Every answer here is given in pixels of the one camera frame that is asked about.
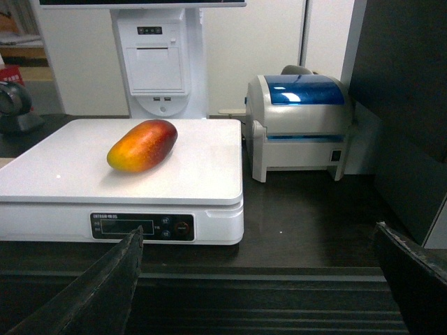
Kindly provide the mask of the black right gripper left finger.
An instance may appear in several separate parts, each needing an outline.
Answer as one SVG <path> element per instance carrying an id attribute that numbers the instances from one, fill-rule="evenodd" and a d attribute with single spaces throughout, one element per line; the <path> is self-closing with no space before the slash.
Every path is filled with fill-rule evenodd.
<path id="1" fill-rule="evenodd" d="M 123 334 L 141 273 L 138 226 L 8 334 Z"/>

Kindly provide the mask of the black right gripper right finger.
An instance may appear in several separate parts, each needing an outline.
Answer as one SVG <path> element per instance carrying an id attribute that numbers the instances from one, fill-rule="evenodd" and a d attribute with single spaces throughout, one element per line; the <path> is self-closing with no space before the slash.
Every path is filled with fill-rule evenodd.
<path id="1" fill-rule="evenodd" d="M 446 259 L 376 224 L 373 248 L 410 334 L 446 333 Z"/>

